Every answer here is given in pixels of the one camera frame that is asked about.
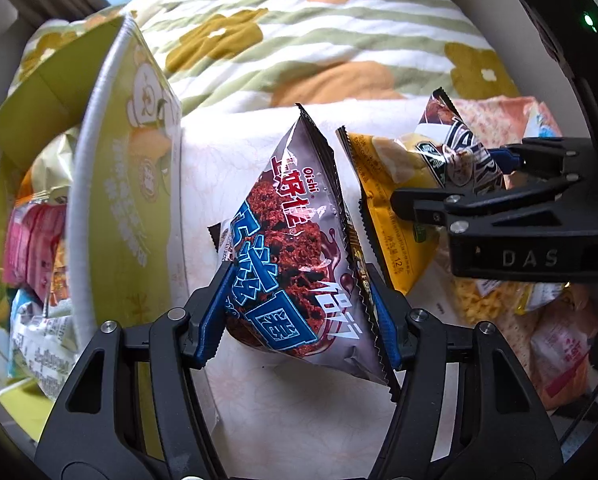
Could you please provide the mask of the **yellow black snack bag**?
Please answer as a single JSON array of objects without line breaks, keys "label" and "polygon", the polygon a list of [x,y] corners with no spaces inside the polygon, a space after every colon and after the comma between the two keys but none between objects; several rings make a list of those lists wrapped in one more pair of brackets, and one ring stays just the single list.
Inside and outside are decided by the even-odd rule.
[{"label": "yellow black snack bag", "polygon": [[484,194],[504,188],[504,174],[469,129],[448,94],[433,91],[415,130],[396,139],[337,130],[360,181],[360,211],[390,286],[407,294],[434,259],[439,232],[404,220],[390,198],[398,188]]}]

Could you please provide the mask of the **brown Oishi chocolate snack bag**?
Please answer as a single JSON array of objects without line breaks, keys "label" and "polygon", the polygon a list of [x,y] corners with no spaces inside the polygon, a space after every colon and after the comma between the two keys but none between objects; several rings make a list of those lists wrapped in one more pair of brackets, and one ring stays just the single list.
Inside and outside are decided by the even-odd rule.
[{"label": "brown Oishi chocolate snack bag", "polygon": [[218,253],[236,266],[230,336],[399,393],[335,154],[306,110],[223,224]]}]

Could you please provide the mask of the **pink striped snack packet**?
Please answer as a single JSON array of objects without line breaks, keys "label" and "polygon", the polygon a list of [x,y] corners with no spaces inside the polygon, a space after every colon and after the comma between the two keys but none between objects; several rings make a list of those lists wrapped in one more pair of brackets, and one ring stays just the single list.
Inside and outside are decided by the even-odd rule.
[{"label": "pink striped snack packet", "polygon": [[9,286],[29,286],[41,302],[46,301],[66,217],[66,205],[29,202],[14,207],[3,261],[3,277]]}]

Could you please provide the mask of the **waffle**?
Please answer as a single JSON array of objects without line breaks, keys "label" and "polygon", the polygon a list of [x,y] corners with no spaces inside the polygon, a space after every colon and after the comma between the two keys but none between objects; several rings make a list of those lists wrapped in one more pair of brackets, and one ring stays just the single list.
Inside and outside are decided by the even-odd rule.
[{"label": "waffle", "polygon": [[503,314],[523,314],[531,288],[528,283],[452,279],[455,310],[470,325],[495,321]]}]

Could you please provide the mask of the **white grey text snack packet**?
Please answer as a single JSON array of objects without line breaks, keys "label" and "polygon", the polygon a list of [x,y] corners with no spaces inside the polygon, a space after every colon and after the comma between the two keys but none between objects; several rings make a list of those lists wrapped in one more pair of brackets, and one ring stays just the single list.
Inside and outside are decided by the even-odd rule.
[{"label": "white grey text snack packet", "polygon": [[64,388],[78,357],[71,315],[47,316],[35,304],[22,304],[11,315],[8,375],[31,377],[50,400]]}]

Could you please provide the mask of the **green cardboard box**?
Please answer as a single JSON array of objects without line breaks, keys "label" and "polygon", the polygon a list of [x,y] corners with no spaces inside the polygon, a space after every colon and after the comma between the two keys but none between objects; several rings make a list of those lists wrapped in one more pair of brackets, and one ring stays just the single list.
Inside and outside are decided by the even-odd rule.
[{"label": "green cardboard box", "polygon": [[[11,315],[71,315],[78,357],[103,322],[149,323],[188,291],[180,214],[182,109],[136,21],[119,15],[59,49],[0,104],[0,407],[38,440],[52,404],[8,375]],[[41,302],[3,277],[19,186],[44,146],[80,125],[64,235]]]}]

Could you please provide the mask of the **floral striped quilt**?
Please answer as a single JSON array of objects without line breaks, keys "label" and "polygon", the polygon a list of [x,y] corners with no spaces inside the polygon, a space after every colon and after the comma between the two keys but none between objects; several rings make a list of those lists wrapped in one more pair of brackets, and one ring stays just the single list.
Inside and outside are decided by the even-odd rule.
[{"label": "floral striped quilt", "polygon": [[439,88],[464,100],[518,93],[452,0],[130,0],[44,21],[16,79],[122,14],[136,21],[185,113],[409,99]]}]

